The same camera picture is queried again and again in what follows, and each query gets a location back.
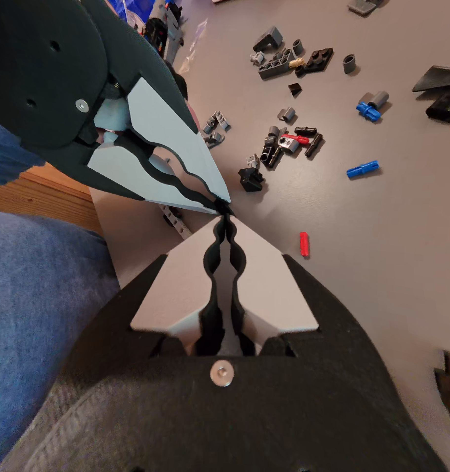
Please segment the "dark grey curved lego brick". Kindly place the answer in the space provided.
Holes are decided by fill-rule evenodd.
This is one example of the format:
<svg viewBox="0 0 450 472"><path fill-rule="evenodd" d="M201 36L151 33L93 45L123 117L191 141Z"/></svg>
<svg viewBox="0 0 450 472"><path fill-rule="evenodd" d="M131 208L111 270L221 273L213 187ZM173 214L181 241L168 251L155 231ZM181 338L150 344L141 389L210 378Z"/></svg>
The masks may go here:
<svg viewBox="0 0 450 472"><path fill-rule="evenodd" d="M253 45L254 52L261 52L266 49L278 49L283 42L283 37L276 26L270 27L261 35Z"/></svg>

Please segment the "small clear plastic bag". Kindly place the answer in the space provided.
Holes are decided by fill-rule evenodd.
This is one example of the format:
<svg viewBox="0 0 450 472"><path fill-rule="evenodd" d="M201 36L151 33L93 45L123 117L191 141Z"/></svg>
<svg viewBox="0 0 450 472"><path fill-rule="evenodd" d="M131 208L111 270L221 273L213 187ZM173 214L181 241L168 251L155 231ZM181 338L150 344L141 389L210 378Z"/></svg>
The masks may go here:
<svg viewBox="0 0 450 472"><path fill-rule="evenodd" d="M206 34L207 26L208 26L208 18L206 18L204 21L198 24L196 31L194 33L193 41L190 44L188 53L184 61L181 63L181 66L177 70L178 74L183 75L190 71L191 66L197 55L196 53L198 50L198 46L201 43L202 39L204 38L204 35Z"/></svg>

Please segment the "cluster of dark lego connectors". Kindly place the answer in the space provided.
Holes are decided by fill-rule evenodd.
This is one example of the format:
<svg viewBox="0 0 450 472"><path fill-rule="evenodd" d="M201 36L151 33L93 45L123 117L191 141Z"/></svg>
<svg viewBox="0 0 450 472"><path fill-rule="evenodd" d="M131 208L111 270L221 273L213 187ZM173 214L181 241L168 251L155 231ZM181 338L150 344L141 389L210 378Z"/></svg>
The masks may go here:
<svg viewBox="0 0 450 472"><path fill-rule="evenodd" d="M284 133L300 135L310 139L309 145L300 145L296 140L282 138ZM269 127L268 134L264 138L264 145L260 156L260 161L267 168L273 168L282 154L293 155L300 148L304 148L304 155L307 159L312 159L317 149L323 141L323 135L314 127L295 127L293 133L289 133L287 127Z"/></svg>

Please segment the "person's blue clothing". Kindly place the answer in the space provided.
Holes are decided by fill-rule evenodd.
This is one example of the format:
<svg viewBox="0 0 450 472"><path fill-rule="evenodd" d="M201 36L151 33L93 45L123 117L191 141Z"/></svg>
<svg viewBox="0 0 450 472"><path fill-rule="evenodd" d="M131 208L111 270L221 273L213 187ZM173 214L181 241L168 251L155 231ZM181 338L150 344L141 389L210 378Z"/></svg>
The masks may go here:
<svg viewBox="0 0 450 472"><path fill-rule="evenodd" d="M0 212L0 463L37 415L80 333L118 291L99 234Z"/></svg>

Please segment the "blue pin with grey connector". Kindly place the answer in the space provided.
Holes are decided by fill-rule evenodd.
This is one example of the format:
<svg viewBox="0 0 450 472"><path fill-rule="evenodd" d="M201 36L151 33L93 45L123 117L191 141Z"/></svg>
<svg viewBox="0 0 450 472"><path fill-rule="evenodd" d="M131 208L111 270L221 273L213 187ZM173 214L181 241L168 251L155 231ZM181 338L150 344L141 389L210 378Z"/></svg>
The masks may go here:
<svg viewBox="0 0 450 472"><path fill-rule="evenodd" d="M373 123L380 121L382 112L388 104L389 93L382 90L375 94L367 94L365 98L369 100L361 100L356 106L358 114Z"/></svg>

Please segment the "long light grey lego beam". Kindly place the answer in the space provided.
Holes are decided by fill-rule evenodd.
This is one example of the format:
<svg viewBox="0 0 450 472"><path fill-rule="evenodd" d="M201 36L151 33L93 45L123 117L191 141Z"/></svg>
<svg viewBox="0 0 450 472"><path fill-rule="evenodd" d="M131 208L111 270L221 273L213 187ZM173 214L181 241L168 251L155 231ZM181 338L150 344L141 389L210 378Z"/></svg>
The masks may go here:
<svg viewBox="0 0 450 472"><path fill-rule="evenodd" d="M165 204L158 204L158 207L163 213L163 219L179 233L182 239L185 240L192 236L193 233L184 223L179 209Z"/></svg>

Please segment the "dark grey angled lego beam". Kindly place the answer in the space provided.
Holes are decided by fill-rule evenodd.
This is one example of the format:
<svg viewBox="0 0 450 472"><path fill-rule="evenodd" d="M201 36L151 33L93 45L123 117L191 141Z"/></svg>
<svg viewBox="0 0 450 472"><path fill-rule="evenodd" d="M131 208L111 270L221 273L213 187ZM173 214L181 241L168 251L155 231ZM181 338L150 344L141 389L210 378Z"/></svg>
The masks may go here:
<svg viewBox="0 0 450 472"><path fill-rule="evenodd" d="M258 74L262 80L268 80L289 70L289 63L295 59L293 50L286 49L277 59L269 60L259 66Z"/></svg>

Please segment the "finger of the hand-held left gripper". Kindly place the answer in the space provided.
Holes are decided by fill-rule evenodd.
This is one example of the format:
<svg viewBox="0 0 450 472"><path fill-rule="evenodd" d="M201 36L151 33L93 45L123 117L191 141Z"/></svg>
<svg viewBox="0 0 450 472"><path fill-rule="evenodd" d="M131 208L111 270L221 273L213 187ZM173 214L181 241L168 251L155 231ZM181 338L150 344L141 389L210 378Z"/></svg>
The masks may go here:
<svg viewBox="0 0 450 472"><path fill-rule="evenodd" d="M216 205L188 189L178 177L156 168L142 150L135 156L122 146L101 145L88 167L148 202L218 215Z"/></svg>
<svg viewBox="0 0 450 472"><path fill-rule="evenodd" d="M142 144L168 150L184 171L201 180L216 199L228 204L231 202L227 185L200 133L193 132L144 78L140 78L130 91L127 103L133 134L140 138ZM136 144L126 132L114 142L102 145L125 147L137 157L142 150L150 159L142 145Z"/></svg>

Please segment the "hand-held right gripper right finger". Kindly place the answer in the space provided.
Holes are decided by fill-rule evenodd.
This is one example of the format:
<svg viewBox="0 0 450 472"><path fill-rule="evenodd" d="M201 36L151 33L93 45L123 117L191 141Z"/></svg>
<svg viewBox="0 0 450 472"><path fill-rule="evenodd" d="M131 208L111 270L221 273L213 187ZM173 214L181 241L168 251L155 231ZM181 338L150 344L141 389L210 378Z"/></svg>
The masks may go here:
<svg viewBox="0 0 450 472"><path fill-rule="evenodd" d="M225 227L236 271L232 325L242 354L256 354L271 338L318 330L284 254L236 217L227 217Z"/></svg>

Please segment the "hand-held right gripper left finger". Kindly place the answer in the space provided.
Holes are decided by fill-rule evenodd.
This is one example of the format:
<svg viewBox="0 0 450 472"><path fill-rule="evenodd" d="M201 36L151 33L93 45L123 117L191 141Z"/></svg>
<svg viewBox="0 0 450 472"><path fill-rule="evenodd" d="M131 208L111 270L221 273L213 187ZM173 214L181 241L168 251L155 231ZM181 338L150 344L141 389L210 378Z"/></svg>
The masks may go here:
<svg viewBox="0 0 450 472"><path fill-rule="evenodd" d="M217 354L225 330L214 273L224 238L217 217L169 251L131 328L178 338L188 354Z"/></svg>

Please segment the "grey double lego connector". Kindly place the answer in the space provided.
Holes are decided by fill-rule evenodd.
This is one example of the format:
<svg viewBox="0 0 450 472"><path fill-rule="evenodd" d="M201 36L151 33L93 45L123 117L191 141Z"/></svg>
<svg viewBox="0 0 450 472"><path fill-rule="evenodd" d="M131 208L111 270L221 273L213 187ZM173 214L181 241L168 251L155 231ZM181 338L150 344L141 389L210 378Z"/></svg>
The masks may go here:
<svg viewBox="0 0 450 472"><path fill-rule="evenodd" d="M359 16L366 17L377 9L382 2L382 0L351 0L347 4L347 8Z"/></svg>

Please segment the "black and grey lego joint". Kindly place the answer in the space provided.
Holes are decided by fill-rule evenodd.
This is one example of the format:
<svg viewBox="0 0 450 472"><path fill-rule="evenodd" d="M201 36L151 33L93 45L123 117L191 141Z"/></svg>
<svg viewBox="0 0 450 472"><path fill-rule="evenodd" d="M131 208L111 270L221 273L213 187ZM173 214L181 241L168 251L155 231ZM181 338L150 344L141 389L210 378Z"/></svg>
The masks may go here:
<svg viewBox="0 0 450 472"><path fill-rule="evenodd" d="M247 158L247 166L238 171L240 184L246 192L259 192L263 189L264 177L259 171L260 160L256 154Z"/></svg>

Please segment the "cluster of grey lego connectors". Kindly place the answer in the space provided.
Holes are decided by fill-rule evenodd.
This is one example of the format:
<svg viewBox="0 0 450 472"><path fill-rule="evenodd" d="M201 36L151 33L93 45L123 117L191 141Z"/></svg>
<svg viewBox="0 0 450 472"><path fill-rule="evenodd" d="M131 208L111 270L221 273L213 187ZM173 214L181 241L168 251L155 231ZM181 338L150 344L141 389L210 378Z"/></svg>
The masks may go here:
<svg viewBox="0 0 450 472"><path fill-rule="evenodd" d="M230 123L220 110L212 114L206 121L204 128L200 130L200 134L204 139L206 147L211 150L222 144L225 140L225 133L230 128Z"/></svg>

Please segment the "blue lego pin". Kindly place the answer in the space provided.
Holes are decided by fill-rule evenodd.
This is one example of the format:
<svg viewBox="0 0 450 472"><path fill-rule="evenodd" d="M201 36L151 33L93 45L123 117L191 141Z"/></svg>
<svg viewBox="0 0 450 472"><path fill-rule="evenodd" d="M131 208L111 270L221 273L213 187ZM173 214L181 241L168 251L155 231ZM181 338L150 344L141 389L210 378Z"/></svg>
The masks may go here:
<svg viewBox="0 0 450 472"><path fill-rule="evenodd" d="M367 174L371 174L379 170L379 162L377 160L363 163L357 167L350 168L346 171L346 175L349 179L355 179Z"/></svg>

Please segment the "partly built lego model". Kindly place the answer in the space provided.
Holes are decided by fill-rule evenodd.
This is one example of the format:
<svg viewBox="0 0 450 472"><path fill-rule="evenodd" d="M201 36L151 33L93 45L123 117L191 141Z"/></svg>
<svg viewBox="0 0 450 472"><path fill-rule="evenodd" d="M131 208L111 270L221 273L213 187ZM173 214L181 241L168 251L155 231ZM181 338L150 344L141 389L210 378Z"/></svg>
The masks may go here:
<svg viewBox="0 0 450 472"><path fill-rule="evenodd" d="M183 6L172 0L156 0L142 29L142 34L161 58L173 64L178 50L184 45Z"/></svg>

